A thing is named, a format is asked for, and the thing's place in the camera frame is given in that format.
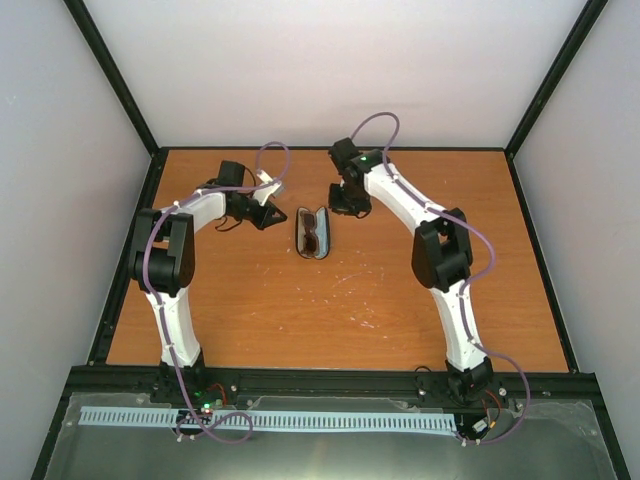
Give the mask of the black checkered glasses case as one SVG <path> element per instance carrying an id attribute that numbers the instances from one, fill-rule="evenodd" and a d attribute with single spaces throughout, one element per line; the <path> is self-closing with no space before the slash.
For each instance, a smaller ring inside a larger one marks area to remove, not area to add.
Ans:
<path id="1" fill-rule="evenodd" d="M 300 207 L 296 211 L 295 247 L 304 259 L 323 260 L 331 250 L 329 212 L 326 207 L 316 211 Z"/>

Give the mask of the brown translucent sunglasses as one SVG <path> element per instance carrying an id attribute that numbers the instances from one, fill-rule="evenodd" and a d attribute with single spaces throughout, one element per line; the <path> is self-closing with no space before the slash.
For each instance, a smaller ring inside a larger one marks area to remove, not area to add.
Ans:
<path id="1" fill-rule="evenodd" d="M 316 237 L 316 217 L 314 214 L 304 211 L 299 216 L 298 227 L 300 253 L 306 257 L 313 257 L 317 252 L 318 239 Z"/>

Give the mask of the light blue cleaning cloth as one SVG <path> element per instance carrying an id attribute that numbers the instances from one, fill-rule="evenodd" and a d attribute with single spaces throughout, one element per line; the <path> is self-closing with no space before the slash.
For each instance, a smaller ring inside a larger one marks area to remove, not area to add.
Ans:
<path id="1" fill-rule="evenodd" d="M 315 232 L 318 239 L 318 247 L 315 258 L 318 260 L 322 260 L 328 256 L 331 246 L 329 214 L 327 209 L 325 207 L 319 208 L 315 213 L 315 217 Z"/>

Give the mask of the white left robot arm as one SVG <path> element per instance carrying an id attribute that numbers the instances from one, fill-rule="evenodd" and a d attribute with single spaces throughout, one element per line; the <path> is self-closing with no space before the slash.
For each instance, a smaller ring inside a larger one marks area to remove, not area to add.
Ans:
<path id="1" fill-rule="evenodd" d="M 183 200 L 162 209 L 144 208 L 134 219 L 128 273 L 145 293 L 161 338 L 161 362 L 181 369 L 172 388 L 186 402 L 201 400 L 208 378 L 195 368 L 203 362 L 189 304 L 196 269 L 196 233 L 215 220 L 249 221 L 264 230 L 287 219 L 271 198 L 283 189 L 280 176 L 255 171 L 256 182 L 244 183 L 247 168 L 223 161 L 217 177 Z"/>

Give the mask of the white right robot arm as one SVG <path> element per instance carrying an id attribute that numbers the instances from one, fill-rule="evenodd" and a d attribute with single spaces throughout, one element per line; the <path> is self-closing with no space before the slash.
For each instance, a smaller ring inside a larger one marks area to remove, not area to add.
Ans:
<path id="1" fill-rule="evenodd" d="M 413 235 L 411 269 L 432 295 L 446 342 L 448 388 L 467 403 L 493 377 L 470 296 L 471 228 L 458 208 L 447 210 L 412 185 L 380 150 L 360 151 L 350 138 L 335 142 L 328 156 L 341 181 L 329 188 L 330 209 L 360 216 L 371 200 L 388 208 Z"/>

